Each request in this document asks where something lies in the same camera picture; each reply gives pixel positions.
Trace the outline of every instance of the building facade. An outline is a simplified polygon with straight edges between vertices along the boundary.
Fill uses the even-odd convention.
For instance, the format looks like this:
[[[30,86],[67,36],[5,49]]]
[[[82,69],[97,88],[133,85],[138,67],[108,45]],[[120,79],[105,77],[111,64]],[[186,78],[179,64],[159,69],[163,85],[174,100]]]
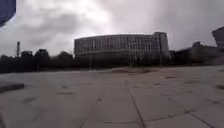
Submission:
[[[224,27],[213,31],[212,33],[215,38],[217,47],[220,49],[224,49]]]
[[[107,35],[76,39],[77,59],[120,59],[130,63],[163,63],[170,57],[166,33],[153,35]]]

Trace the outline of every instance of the ground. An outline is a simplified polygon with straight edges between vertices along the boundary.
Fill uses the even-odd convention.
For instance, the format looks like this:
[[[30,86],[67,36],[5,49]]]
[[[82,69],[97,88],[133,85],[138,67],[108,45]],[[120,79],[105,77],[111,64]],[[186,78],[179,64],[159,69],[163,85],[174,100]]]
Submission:
[[[223,128],[224,66],[6,74],[0,128]]]

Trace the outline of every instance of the overcast sky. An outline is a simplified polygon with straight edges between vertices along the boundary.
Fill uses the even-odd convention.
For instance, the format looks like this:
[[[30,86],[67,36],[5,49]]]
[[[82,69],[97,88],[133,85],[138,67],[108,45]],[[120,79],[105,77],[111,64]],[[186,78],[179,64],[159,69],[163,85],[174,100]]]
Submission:
[[[73,52],[73,40],[101,34],[168,33],[170,49],[195,41],[215,45],[224,0],[17,0],[17,14],[0,28],[0,54],[47,49]]]

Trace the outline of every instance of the roof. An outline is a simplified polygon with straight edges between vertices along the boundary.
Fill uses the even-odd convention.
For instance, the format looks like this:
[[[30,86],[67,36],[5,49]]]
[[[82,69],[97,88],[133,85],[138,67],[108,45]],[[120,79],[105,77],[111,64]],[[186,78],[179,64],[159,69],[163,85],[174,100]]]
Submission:
[[[217,32],[217,31],[221,31],[221,30],[224,30],[224,26],[221,27],[221,28],[218,28],[218,29],[214,30],[212,33]]]
[[[166,34],[164,32],[155,32],[155,34]],[[153,36],[149,34],[111,34],[111,35],[99,35],[99,36],[89,36],[89,37],[82,37],[82,38],[77,38],[75,40],[83,40],[83,39],[90,39],[90,38],[98,38],[98,37],[116,37],[116,36],[124,36],[124,37],[144,37],[144,36]]]

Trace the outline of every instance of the blue object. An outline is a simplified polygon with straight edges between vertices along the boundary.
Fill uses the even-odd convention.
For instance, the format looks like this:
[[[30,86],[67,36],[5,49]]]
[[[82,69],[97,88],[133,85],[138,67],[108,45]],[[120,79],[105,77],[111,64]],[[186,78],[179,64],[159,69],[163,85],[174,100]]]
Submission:
[[[16,13],[16,0],[0,0],[0,27]]]

